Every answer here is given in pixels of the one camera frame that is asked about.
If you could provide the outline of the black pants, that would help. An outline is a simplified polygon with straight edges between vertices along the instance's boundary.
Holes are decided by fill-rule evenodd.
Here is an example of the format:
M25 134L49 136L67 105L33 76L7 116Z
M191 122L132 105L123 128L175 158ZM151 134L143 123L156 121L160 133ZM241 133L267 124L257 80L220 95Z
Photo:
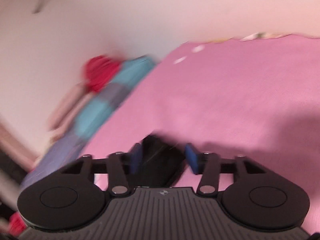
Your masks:
M131 187L171 187L185 168L184 153L160 137L150 134L141 142L143 158L136 174L127 175Z

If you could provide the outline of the blue plaid bedsheet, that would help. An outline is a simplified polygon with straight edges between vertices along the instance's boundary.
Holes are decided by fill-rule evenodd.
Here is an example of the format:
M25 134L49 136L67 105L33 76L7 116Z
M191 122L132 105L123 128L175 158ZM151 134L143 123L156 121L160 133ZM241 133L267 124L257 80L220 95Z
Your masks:
M21 190L73 162L134 88L155 67L148 56L124 61L120 71L80 110L65 135L49 148L39 164L26 175Z

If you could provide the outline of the pink daisy blanket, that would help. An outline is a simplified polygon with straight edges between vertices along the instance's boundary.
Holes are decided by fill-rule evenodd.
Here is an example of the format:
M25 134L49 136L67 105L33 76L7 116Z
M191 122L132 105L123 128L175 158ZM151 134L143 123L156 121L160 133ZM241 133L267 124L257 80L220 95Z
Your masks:
M104 158L155 133L224 158L246 155L310 197L319 230L319 39L186 43L135 88L84 149Z

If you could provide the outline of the red crumpled cloth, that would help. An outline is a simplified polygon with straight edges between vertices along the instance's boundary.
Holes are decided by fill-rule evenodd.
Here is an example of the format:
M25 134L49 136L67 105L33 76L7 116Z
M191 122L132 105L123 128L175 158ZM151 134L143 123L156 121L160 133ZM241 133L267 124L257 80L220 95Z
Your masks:
M84 65L84 81L89 92L100 92L121 70L122 62L106 55L91 58Z

